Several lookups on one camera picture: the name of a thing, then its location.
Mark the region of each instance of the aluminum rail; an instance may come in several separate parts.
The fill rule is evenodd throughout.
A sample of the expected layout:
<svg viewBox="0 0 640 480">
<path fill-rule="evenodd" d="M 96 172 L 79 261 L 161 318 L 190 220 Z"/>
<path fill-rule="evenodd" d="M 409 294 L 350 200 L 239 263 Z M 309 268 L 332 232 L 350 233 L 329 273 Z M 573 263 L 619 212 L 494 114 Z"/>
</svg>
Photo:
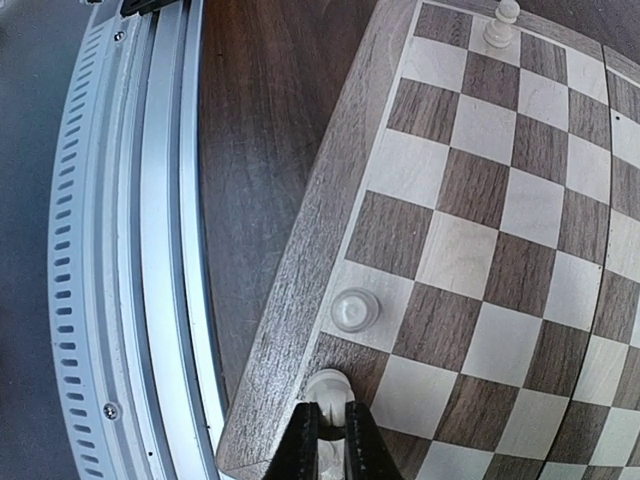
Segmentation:
<svg viewBox="0 0 640 480">
<path fill-rule="evenodd" d="M 49 222 L 54 363 L 82 479 L 217 479 L 225 406 L 203 261 L 203 0 L 96 7 L 61 121 Z"/>
</svg>

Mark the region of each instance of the ventilation slot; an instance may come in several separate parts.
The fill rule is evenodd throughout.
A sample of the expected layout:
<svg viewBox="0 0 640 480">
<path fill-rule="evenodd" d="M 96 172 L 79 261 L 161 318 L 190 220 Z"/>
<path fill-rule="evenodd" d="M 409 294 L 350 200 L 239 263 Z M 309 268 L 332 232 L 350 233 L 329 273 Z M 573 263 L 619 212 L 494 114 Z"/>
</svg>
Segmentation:
<svg viewBox="0 0 640 480">
<path fill-rule="evenodd" d="M 56 243 L 56 245 L 53 247 L 53 249 L 56 252 L 59 252 L 60 250 L 66 250 L 67 248 L 69 248 L 71 246 L 71 242 L 60 242 L 60 243 Z"/>
<path fill-rule="evenodd" d="M 92 51 L 94 51 L 96 48 L 98 48 L 99 46 L 100 46 L 100 44 L 99 44 L 99 43 L 96 43 L 95 45 L 92 45 L 92 46 L 90 46 L 89 48 L 87 48 L 87 49 L 84 51 L 84 53 L 92 52 Z"/>
<path fill-rule="evenodd" d="M 78 110 L 80 110 L 82 107 L 84 107 L 86 105 L 86 103 L 82 102 L 80 105 L 76 105 L 75 107 L 73 107 L 71 110 L 69 110 L 69 113 L 75 113 Z"/>
<path fill-rule="evenodd" d="M 71 135 L 73 135 L 74 133 L 78 133 L 79 131 L 80 131 L 80 127 L 78 126 L 69 130 L 67 133 L 64 134 L 64 136 L 70 137 Z"/>
<path fill-rule="evenodd" d="M 62 235 L 63 233 L 69 233 L 71 231 L 71 225 L 65 225 L 64 227 L 56 228 L 54 234 Z"/>
<path fill-rule="evenodd" d="M 84 89 L 85 87 L 87 87 L 89 85 L 90 82 L 84 82 L 81 83 L 80 85 L 78 85 L 76 88 L 73 89 L 74 92 L 79 92 L 80 90 Z"/>
<path fill-rule="evenodd" d="M 69 180 L 69 181 L 67 181 L 67 182 L 64 182 L 63 184 L 61 184 L 61 185 L 58 187 L 58 191 L 60 191 L 60 190 L 64 190 L 65 188 L 69 188 L 69 187 L 71 187 L 72 185 L 73 185 L 73 180 Z"/>
<path fill-rule="evenodd" d="M 75 169 L 76 169 L 76 167 L 74 167 L 74 166 L 67 167 L 67 168 L 65 168 L 64 170 L 62 170 L 62 171 L 60 172 L 60 176 L 61 176 L 61 177 L 64 177 L 65 175 L 69 175 L 69 174 L 70 174 L 71 172 L 73 172 Z"/>
<path fill-rule="evenodd" d="M 87 417 L 87 411 L 86 410 L 82 410 L 81 408 L 71 408 L 69 409 L 69 413 L 71 413 L 71 415 L 74 415 L 76 417 Z"/>
<path fill-rule="evenodd" d="M 76 152 L 70 153 L 69 155 L 65 155 L 64 157 L 62 157 L 62 159 L 60 160 L 62 163 L 66 163 L 69 160 L 72 160 L 74 158 L 76 158 L 78 156 L 78 154 Z"/>
<path fill-rule="evenodd" d="M 69 263 L 71 263 L 71 259 L 69 257 L 63 257 L 53 262 L 53 265 L 55 267 L 62 267 L 63 265 L 69 265 Z"/>
<path fill-rule="evenodd" d="M 78 440 L 76 443 L 84 448 L 91 448 L 92 450 L 96 448 L 94 443 L 87 442 L 86 440 Z"/>
<path fill-rule="evenodd" d="M 62 147 L 63 150 L 69 150 L 71 147 L 75 147 L 78 143 L 80 142 L 80 140 L 71 140 L 69 143 L 67 143 L 64 147 Z"/>
<path fill-rule="evenodd" d="M 75 123 L 75 122 L 77 122 L 78 120 L 81 120 L 81 119 L 82 119 L 82 114 L 76 115 L 75 117 L 73 117 L 71 120 L 69 120 L 67 122 L 67 125 L 71 125 L 72 123 Z"/>
<path fill-rule="evenodd" d="M 56 214 L 56 220 L 62 220 L 63 218 L 67 218 L 70 215 L 71 215 L 71 210 L 64 210 Z"/>
<path fill-rule="evenodd" d="M 91 35 L 89 35 L 89 42 L 88 42 L 88 43 L 91 43 L 93 40 L 95 40 L 95 39 L 96 39 L 96 37 L 99 37 L 99 36 L 100 36 L 100 34 L 102 33 L 102 30 L 103 30 L 103 29 L 104 29 L 104 26 L 103 26 L 103 25 L 100 25 L 100 26 L 98 27 L 98 30 L 96 30 L 96 31 L 95 31 L 95 32 L 93 32 Z"/>
<path fill-rule="evenodd" d="M 98 53 L 98 52 L 93 52 L 92 54 L 90 54 L 90 55 L 88 55 L 88 56 L 84 57 L 84 58 L 82 59 L 82 63 L 84 63 L 84 62 L 86 62 L 86 61 L 91 60 L 93 57 L 95 57 L 95 56 L 97 55 L 97 53 Z"/>
<path fill-rule="evenodd" d="M 102 475 L 102 473 L 97 471 L 97 470 L 92 470 L 90 468 L 85 468 L 84 471 L 87 472 L 89 475 L 91 475 L 93 477 L 104 478 L 104 475 Z"/>
<path fill-rule="evenodd" d="M 81 98 L 84 98 L 86 96 L 87 96 L 87 92 L 79 93 L 78 95 L 76 95 L 75 97 L 73 97 L 71 99 L 71 102 L 77 102 L 78 100 L 80 100 Z"/>
<path fill-rule="evenodd" d="M 93 43 L 97 43 L 99 41 L 100 41 L 100 35 L 98 35 L 97 37 L 93 38 L 92 40 L 89 40 L 87 42 L 87 47 L 90 47 Z"/>
<path fill-rule="evenodd" d="M 89 427 L 87 427 L 86 425 L 74 425 L 73 429 L 76 432 L 91 433 L 91 429 Z"/>
<path fill-rule="evenodd" d="M 95 65 L 96 62 L 89 62 L 86 65 L 83 65 L 78 72 L 84 72 L 87 68 L 91 68 Z"/>
<path fill-rule="evenodd" d="M 70 202 L 73 199 L 73 195 L 65 195 L 64 197 L 60 197 L 56 202 L 56 205 L 62 205 L 64 203 Z"/>
</svg>

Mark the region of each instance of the dark square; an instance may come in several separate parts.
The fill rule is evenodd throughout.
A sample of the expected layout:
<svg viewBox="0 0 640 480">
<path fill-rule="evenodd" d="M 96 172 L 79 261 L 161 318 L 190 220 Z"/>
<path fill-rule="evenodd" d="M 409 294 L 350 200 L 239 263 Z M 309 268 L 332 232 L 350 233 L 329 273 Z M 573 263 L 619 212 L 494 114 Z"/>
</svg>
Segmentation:
<svg viewBox="0 0 640 480">
<path fill-rule="evenodd" d="M 478 53 L 467 54 L 462 93 L 517 111 L 519 89 L 517 67 Z"/>
<path fill-rule="evenodd" d="M 605 270 L 593 322 L 593 333 L 617 342 L 629 343 L 638 308 L 638 297 L 640 284 Z"/>
<path fill-rule="evenodd" d="M 640 221 L 640 169 L 613 157 L 611 206 Z"/>
<path fill-rule="evenodd" d="M 588 342 L 588 332 L 543 321 L 524 388 L 570 397 Z"/>
<path fill-rule="evenodd" d="M 483 480 L 537 480 L 542 460 L 495 454 Z"/>
<path fill-rule="evenodd" d="M 452 148 L 437 209 L 499 228 L 508 183 L 509 167 Z"/>
<path fill-rule="evenodd" d="M 520 66 L 556 82 L 567 84 L 567 53 L 539 37 L 522 34 Z"/>
<path fill-rule="evenodd" d="M 541 317 L 547 304 L 555 250 L 500 232 L 484 300 Z"/>
<path fill-rule="evenodd" d="M 640 435 L 636 439 L 636 444 L 633 446 L 629 460 L 627 461 L 629 467 L 640 467 Z"/>
<path fill-rule="evenodd" d="M 629 347 L 613 406 L 640 410 L 640 349 Z"/>
<path fill-rule="evenodd" d="M 564 185 L 569 134 L 533 118 L 518 115 L 512 166 Z"/>
<path fill-rule="evenodd" d="M 428 208 L 367 192 L 347 260 L 413 279 L 432 215 Z"/>
<path fill-rule="evenodd" d="M 602 265 L 608 231 L 609 206 L 565 188 L 558 250 Z"/>
<path fill-rule="evenodd" d="M 403 78 L 388 127 L 446 145 L 451 141 L 459 94 Z"/>
<path fill-rule="evenodd" d="M 609 107 L 569 89 L 569 133 L 611 150 Z"/>
<path fill-rule="evenodd" d="M 393 353 L 459 372 L 482 302 L 415 283 Z"/>
<path fill-rule="evenodd" d="M 379 430 L 402 478 L 414 480 L 427 456 L 431 440 L 386 428 L 379 428 Z"/>
<path fill-rule="evenodd" d="M 517 396 L 516 387 L 459 375 L 435 440 L 494 451 Z"/>
<path fill-rule="evenodd" d="M 466 49 L 471 36 L 471 15 L 437 7 L 422 5 L 415 35 Z"/>
<path fill-rule="evenodd" d="M 609 415 L 609 407 L 569 402 L 548 460 L 588 465 Z"/>
<path fill-rule="evenodd" d="M 587 467 L 582 480 L 618 480 L 622 467 Z"/>
<path fill-rule="evenodd" d="M 325 368 L 333 368 L 347 376 L 356 399 L 370 407 L 388 359 L 388 353 L 375 348 L 320 333 L 298 396 L 304 397 L 307 380 L 311 375 Z"/>
<path fill-rule="evenodd" d="M 640 88 L 607 70 L 611 108 L 640 123 Z"/>
</svg>

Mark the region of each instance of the light square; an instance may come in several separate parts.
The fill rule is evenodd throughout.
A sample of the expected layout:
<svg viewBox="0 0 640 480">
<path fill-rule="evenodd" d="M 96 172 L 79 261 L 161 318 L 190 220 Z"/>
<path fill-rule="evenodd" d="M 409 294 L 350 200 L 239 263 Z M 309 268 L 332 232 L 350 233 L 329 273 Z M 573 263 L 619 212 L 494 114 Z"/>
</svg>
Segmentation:
<svg viewBox="0 0 640 480">
<path fill-rule="evenodd" d="M 386 129 L 367 166 L 368 188 L 435 208 L 448 154 L 446 145 Z"/>
<path fill-rule="evenodd" d="M 531 315 L 483 303 L 462 373 L 521 387 L 541 323 Z"/>
<path fill-rule="evenodd" d="M 611 210 L 607 269 L 640 283 L 640 222 Z"/>
<path fill-rule="evenodd" d="M 548 462 L 538 480 L 582 480 L 586 465 Z"/>
<path fill-rule="evenodd" d="M 544 318 L 591 330 L 601 276 L 601 266 L 557 252 Z"/>
<path fill-rule="evenodd" d="M 612 110 L 611 142 L 616 157 L 640 168 L 640 124 Z"/>
<path fill-rule="evenodd" d="M 612 408 L 600 434 L 590 465 L 622 467 L 640 433 L 640 412 Z"/>
<path fill-rule="evenodd" d="M 611 153 L 594 143 L 569 134 L 567 187 L 608 205 Z"/>
<path fill-rule="evenodd" d="M 469 50 L 519 67 L 521 42 L 520 31 L 518 29 L 514 29 L 513 39 L 508 47 L 495 48 L 489 45 L 483 36 L 487 23 L 489 23 L 489 20 L 478 16 L 473 17 L 473 23 L 471 24 L 471 38 L 469 39 Z"/>
<path fill-rule="evenodd" d="M 528 70 L 520 70 L 518 112 L 568 131 L 569 88 Z"/>
<path fill-rule="evenodd" d="M 375 268 L 343 260 L 334 268 L 335 277 L 327 288 L 327 301 L 321 315 L 324 317 L 322 330 L 336 337 L 366 345 L 377 350 L 390 352 L 393 348 L 404 311 L 411 295 L 413 282 L 403 277 L 383 272 Z M 380 315 L 366 330 L 347 333 L 340 330 L 331 320 L 331 301 L 347 288 L 360 287 L 372 292 L 380 303 Z"/>
<path fill-rule="evenodd" d="M 592 335 L 573 399 L 611 406 L 628 348 L 622 343 Z"/>
<path fill-rule="evenodd" d="M 466 50 L 414 36 L 409 39 L 402 76 L 459 92 L 466 62 Z"/>
<path fill-rule="evenodd" d="M 451 146 L 510 165 L 516 117 L 512 110 L 461 95 Z"/>
<path fill-rule="evenodd" d="M 556 248 L 564 188 L 512 168 L 500 230 Z"/>
<path fill-rule="evenodd" d="M 565 397 L 520 390 L 497 453 L 544 460 L 568 403 Z"/>
<path fill-rule="evenodd" d="M 604 104 L 609 103 L 604 63 L 567 48 L 567 79 L 570 88 Z"/>
<path fill-rule="evenodd" d="M 481 479 L 492 457 L 482 450 L 433 442 L 416 480 Z"/>
<path fill-rule="evenodd" d="M 434 212 L 416 280 L 482 299 L 498 231 Z"/>
<path fill-rule="evenodd" d="M 457 374 L 392 355 L 371 413 L 380 427 L 433 438 Z"/>
</svg>

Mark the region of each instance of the wooden board edge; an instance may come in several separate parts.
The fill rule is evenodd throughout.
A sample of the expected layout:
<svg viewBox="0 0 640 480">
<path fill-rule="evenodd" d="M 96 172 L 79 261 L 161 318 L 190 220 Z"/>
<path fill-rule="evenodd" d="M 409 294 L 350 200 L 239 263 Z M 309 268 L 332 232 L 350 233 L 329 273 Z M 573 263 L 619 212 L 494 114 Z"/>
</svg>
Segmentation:
<svg viewBox="0 0 640 480">
<path fill-rule="evenodd" d="M 276 432 L 349 221 L 415 6 L 416 0 L 379 0 L 364 33 L 226 419 L 216 453 L 224 472 L 268 461 L 279 441 Z"/>
<path fill-rule="evenodd" d="M 451 7 L 479 13 L 487 17 L 494 17 L 497 3 L 495 0 L 429 0 L 431 3 L 440 3 Z M 551 20 L 539 17 L 533 13 L 522 11 L 516 21 L 518 27 L 530 30 L 539 35 L 551 38 L 559 43 L 571 47 L 579 52 L 589 55 L 602 62 L 602 47 L 600 43 L 581 33 L 563 27 Z"/>
<path fill-rule="evenodd" d="M 604 51 L 604 63 L 607 68 L 615 70 L 640 84 L 640 65 L 606 45 L 602 48 Z"/>
</svg>

